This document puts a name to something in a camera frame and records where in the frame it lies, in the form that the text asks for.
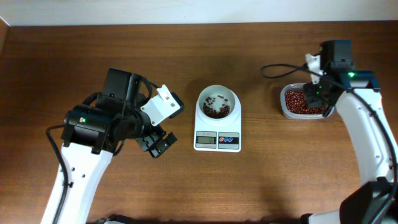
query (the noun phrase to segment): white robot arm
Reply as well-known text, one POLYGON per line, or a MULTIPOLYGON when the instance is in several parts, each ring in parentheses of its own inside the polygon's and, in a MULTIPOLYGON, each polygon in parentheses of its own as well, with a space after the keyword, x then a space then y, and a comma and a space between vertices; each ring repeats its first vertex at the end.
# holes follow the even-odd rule
POLYGON ((64 127, 60 153, 47 130, 60 166, 42 224, 86 223, 100 179, 125 140, 135 139, 158 158, 177 140, 173 133, 166 137, 159 123, 183 109, 165 85, 159 88, 140 75, 109 69, 102 93, 89 96, 68 112, 64 125, 55 127, 64 127), (148 89, 147 98, 139 93, 141 83, 148 89), (153 98, 151 86, 158 93, 153 98), (95 99, 96 105, 90 106, 95 99))
POLYGON ((312 72, 312 83, 307 84, 306 95, 310 96, 315 91, 317 94, 313 96, 316 98, 331 100, 330 105, 334 104, 343 118, 358 160, 362 188, 347 198, 340 210, 307 215, 308 223, 395 223, 394 217, 385 214, 395 197, 391 192, 396 191, 397 143, 384 115, 377 81, 369 71, 354 71, 350 41, 325 42, 321 50, 320 55, 306 55, 308 69, 312 72), (353 93, 333 90, 322 78, 331 78, 353 93), (384 187, 390 194, 379 190, 384 187))

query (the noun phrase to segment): scale platform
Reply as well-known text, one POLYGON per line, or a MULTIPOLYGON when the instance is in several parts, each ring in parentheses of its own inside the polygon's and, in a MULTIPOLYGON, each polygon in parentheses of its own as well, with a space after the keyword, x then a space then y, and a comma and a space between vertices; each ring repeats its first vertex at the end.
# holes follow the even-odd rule
POLYGON ((196 105, 193 148, 197 151, 239 152, 241 143, 241 103, 238 97, 221 85, 205 88, 196 105), (205 114, 203 105, 218 111, 225 105, 230 109, 224 118, 211 118, 205 114))

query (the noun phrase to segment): white plastic bracket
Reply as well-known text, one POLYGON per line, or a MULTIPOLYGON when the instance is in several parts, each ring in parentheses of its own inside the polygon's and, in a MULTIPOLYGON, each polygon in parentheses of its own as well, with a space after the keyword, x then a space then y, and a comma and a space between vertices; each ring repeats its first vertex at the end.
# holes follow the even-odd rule
MULTIPOLYGON (((320 55, 312 56, 311 54, 306 54, 305 61, 307 62, 308 69, 311 72, 315 72, 319 75, 323 75, 323 71, 321 70, 321 56, 320 55)), ((312 80, 313 84, 318 84, 319 79, 320 78, 318 76, 311 74, 311 80, 312 80)))
POLYGON ((167 86, 162 85, 156 91, 158 95, 150 99, 144 106, 141 106, 141 111, 148 114, 150 123, 153 126, 157 126, 181 108, 169 92, 167 86))

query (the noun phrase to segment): black cable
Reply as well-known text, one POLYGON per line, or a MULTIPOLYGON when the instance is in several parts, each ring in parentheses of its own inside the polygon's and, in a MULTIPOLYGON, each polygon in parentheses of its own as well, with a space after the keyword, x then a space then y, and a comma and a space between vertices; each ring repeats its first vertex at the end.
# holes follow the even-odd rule
POLYGON ((159 88, 159 86, 155 85, 153 82, 149 82, 153 87, 159 88))
POLYGON ((116 151, 113 153, 113 156, 117 156, 117 155, 122 151, 122 149, 123 149, 123 147, 124 147, 124 143, 126 143, 126 140, 123 140, 123 141, 120 143, 120 146, 118 147, 118 150, 116 150, 116 151))
POLYGON ((380 118, 379 118, 377 112, 374 111, 374 110, 372 109, 371 105, 369 105, 362 97, 360 97, 357 93, 355 93, 353 88, 351 88, 351 89, 346 88, 346 87, 343 86, 342 84, 340 84, 340 83, 338 83, 338 82, 336 82, 336 81, 334 81, 334 80, 332 80, 332 79, 330 79, 330 78, 324 77, 324 76, 319 75, 319 74, 317 74, 317 73, 315 73, 315 72, 313 72, 313 71, 310 71, 310 70, 305 69, 305 67, 307 67, 306 64, 303 65, 302 67, 298 67, 298 66, 295 66, 295 65, 289 65, 289 64, 272 64, 272 65, 266 65, 266 66, 264 66, 264 67, 261 68, 261 75, 262 75, 263 77, 265 77, 265 78, 271 78, 271 77, 268 77, 268 76, 264 75, 264 72, 263 72, 264 69, 265 69, 265 68, 268 68, 268 67, 289 67, 289 68, 294 68, 294 69, 295 69, 295 70, 293 70, 293 71, 291 71, 291 72, 288 72, 288 73, 285 73, 285 74, 282 74, 282 75, 278 75, 278 76, 272 77, 272 78, 280 78, 280 77, 283 77, 283 76, 286 76, 286 75, 290 75, 291 73, 296 72, 296 71, 298 71, 298 70, 303 71, 303 72, 310 73, 310 74, 312 74, 312 75, 315 75, 315 76, 321 78, 322 80, 324 80, 324 81, 326 81, 326 82, 328 82, 328 83, 331 83, 332 85, 335 85, 335 86, 337 86, 337 87, 343 89, 344 91, 347 91, 348 93, 351 93, 353 96, 355 96, 355 98, 357 98, 357 99, 366 107, 366 109, 368 109, 368 110, 370 111, 371 116, 373 116, 374 119, 376 120, 377 125, 379 126, 381 132, 383 133, 384 138, 386 139, 387 145, 388 145, 389 150, 390 150, 390 153, 391 153, 392 167, 393 167, 393 173, 394 173, 394 184, 393 184, 393 186, 392 186, 392 190, 390 191, 389 196, 388 196, 388 197, 386 198, 386 200, 383 202, 383 204, 382 204, 382 206, 380 207, 380 209, 379 209, 379 210, 375 213, 375 215, 372 217, 372 221, 371 221, 370 223, 374 223, 374 221, 377 220, 377 219, 380 217, 380 215, 383 213, 383 211, 384 211, 385 209, 387 209, 387 208, 390 206, 390 204, 392 203, 392 200, 394 199, 394 196, 395 196, 395 194, 396 194, 396 192, 397 192, 397 189, 398 189, 398 184, 397 184, 397 183, 398 183, 398 167, 397 167, 397 156, 396 156, 396 152, 395 152, 395 149, 394 149, 394 145, 392 144, 391 138, 390 138, 390 136, 388 135, 386 128, 385 128, 384 125, 381 123, 381 120, 380 120, 380 118))
POLYGON ((101 92, 93 93, 90 96, 88 96, 84 101, 84 105, 90 105, 92 102, 94 102, 97 99, 98 94, 101 94, 101 92))
POLYGON ((306 68, 308 68, 308 67, 307 67, 307 63, 303 64, 303 66, 301 66, 301 67, 297 67, 297 66, 295 66, 295 65, 289 65, 289 64, 270 64, 270 65, 263 66, 263 67, 261 68, 261 75, 262 75, 264 78, 282 78, 282 77, 285 77, 285 76, 290 75, 290 74, 292 74, 292 73, 295 73, 295 72, 297 72, 297 71, 299 71, 299 70, 306 69, 306 68), (281 75, 277 75, 277 76, 274 76, 274 77, 270 77, 270 76, 265 75, 265 74, 262 72, 262 71, 264 71, 264 69, 269 68, 269 67, 289 67, 289 68, 295 68, 295 69, 292 70, 292 71, 290 71, 290 72, 281 74, 281 75))
POLYGON ((58 208, 57 211, 55 212, 54 215, 54 219, 52 221, 53 224, 57 224, 58 223, 58 219, 60 217, 61 211, 62 211, 62 207, 63 207, 63 203, 65 202, 65 199, 67 197, 67 193, 68 193, 68 187, 69 187, 69 179, 68 179, 68 172, 67 172, 67 167, 62 159, 61 153, 58 150, 57 144, 54 142, 53 138, 51 137, 50 131, 53 129, 57 129, 57 128, 63 128, 63 125, 57 125, 57 126, 52 126, 49 127, 45 130, 45 134, 47 135, 47 138, 50 141, 51 146, 54 149, 55 155, 57 156, 57 159, 61 165, 61 170, 63 173, 63 190, 62 190, 62 195, 61 195, 61 199, 60 202, 58 204, 58 208))

